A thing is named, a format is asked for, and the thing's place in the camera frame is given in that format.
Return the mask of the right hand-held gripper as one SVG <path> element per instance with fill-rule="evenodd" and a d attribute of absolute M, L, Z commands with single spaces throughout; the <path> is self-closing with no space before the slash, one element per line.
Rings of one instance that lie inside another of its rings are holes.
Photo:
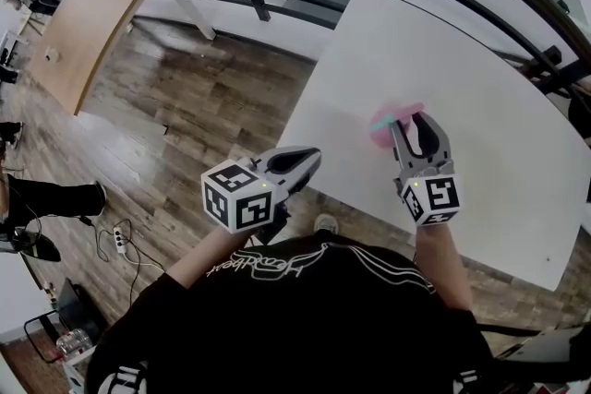
<path fill-rule="evenodd" d="M 394 157 L 400 173 L 394 179 L 397 194 L 408 209 L 416 226 L 448 222 L 462 207 L 461 192 L 454 173 L 454 163 L 447 134 L 427 113 L 413 114 L 421 158 L 414 152 L 404 124 L 391 124 Z"/>

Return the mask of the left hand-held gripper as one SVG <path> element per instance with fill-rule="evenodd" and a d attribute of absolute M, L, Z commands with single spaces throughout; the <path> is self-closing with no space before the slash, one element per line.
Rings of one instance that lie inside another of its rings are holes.
<path fill-rule="evenodd" d="M 228 159 L 201 175 L 203 208 L 231 234 L 271 240 L 286 225 L 288 194 L 301 191 L 320 167 L 318 148 L 290 146 L 258 157 Z"/>

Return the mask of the pink bottle with blue cap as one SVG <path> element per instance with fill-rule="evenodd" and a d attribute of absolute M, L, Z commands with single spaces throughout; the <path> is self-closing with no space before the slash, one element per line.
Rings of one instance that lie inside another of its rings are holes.
<path fill-rule="evenodd" d="M 369 123 L 369 136 L 381 149 L 393 147 L 391 125 L 400 122 L 404 132 L 410 128 L 412 115 L 424 109 L 423 102 L 402 106 L 395 103 L 384 105 L 372 117 Z"/>

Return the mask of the person's right forearm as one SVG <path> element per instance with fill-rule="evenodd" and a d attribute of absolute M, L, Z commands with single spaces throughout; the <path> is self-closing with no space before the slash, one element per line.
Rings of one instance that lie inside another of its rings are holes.
<path fill-rule="evenodd" d="M 416 229 L 416 266 L 448 307 L 472 311 L 467 272 L 447 224 Z"/>

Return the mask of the person's left forearm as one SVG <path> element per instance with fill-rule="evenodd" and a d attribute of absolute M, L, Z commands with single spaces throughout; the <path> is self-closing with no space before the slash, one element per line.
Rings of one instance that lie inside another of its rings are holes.
<path fill-rule="evenodd" d="M 190 288 L 210 269 L 243 248 L 252 234 L 252 231 L 229 233 L 224 227 L 217 227 L 166 270 L 166 274 L 183 287 Z"/>

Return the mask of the clear plastic water bottle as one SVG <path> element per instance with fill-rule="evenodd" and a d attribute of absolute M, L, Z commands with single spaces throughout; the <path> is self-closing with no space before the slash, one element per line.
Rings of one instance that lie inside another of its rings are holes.
<path fill-rule="evenodd" d="M 82 328 L 74 328 L 61 335 L 55 347 L 64 358 L 82 354 L 93 347 L 90 336 Z"/>

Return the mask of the person's grey shoe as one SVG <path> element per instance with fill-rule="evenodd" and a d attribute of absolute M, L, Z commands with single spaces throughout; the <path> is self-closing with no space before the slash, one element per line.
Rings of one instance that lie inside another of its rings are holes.
<path fill-rule="evenodd" d="M 314 232 L 337 234 L 339 232 L 339 223 L 331 214 L 322 213 L 314 221 Z"/>

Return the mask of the person's black printed shirt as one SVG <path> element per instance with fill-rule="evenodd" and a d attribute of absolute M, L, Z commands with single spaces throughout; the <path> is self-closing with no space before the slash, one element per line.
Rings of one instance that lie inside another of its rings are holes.
<path fill-rule="evenodd" d="M 316 233 L 237 250 L 188 287 L 162 275 L 104 333 L 85 390 L 125 367 L 146 394 L 453 394 L 491 361 L 410 259 Z"/>

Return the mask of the wooden table with white legs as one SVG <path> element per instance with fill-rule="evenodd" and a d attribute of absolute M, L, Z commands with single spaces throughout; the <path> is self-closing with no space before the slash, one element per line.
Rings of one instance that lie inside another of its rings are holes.
<path fill-rule="evenodd" d="M 216 33 L 191 0 L 175 0 L 201 34 Z M 78 115 L 108 55 L 144 0 L 62 0 L 36 41 L 27 71 L 71 115 Z M 59 52 L 50 63 L 47 51 Z"/>

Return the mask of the black flat panel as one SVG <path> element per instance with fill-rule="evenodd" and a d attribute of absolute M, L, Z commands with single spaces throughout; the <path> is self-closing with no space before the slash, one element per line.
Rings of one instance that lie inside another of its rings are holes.
<path fill-rule="evenodd" d="M 56 309 L 66 328 L 82 329 L 93 342 L 97 340 L 101 331 L 93 314 L 94 305 L 80 285 L 65 278 L 57 298 Z"/>

